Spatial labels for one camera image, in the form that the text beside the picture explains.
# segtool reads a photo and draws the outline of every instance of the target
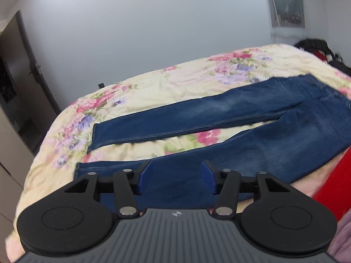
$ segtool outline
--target floral comforter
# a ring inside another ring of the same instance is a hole
[[[145,143],[109,145],[87,154],[94,123],[187,99],[220,94],[273,76],[306,73],[312,73],[351,97],[351,78],[310,53],[281,44],[236,50],[152,71],[81,97],[57,117],[48,131],[27,175],[14,225],[24,208],[72,181],[77,162],[153,158],[222,142],[242,130],[263,124],[214,129]],[[312,195],[342,155],[294,186]],[[24,253],[16,229],[7,238],[6,248],[12,262]]]

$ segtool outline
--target brown door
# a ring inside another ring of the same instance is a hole
[[[35,60],[20,12],[0,36],[0,54],[31,119],[42,133],[46,133],[60,109]]]

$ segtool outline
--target blue denim jeans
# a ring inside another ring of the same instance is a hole
[[[223,94],[138,112],[94,127],[91,149],[274,120],[230,139],[153,159],[154,175],[137,196],[141,209],[206,208],[211,195],[200,176],[200,164],[211,161],[244,176],[268,171],[292,183],[313,172],[351,145],[351,102],[312,75],[271,78]],[[78,163],[76,177],[87,172],[111,176],[136,169],[140,161]],[[101,202],[114,209],[113,196]]]

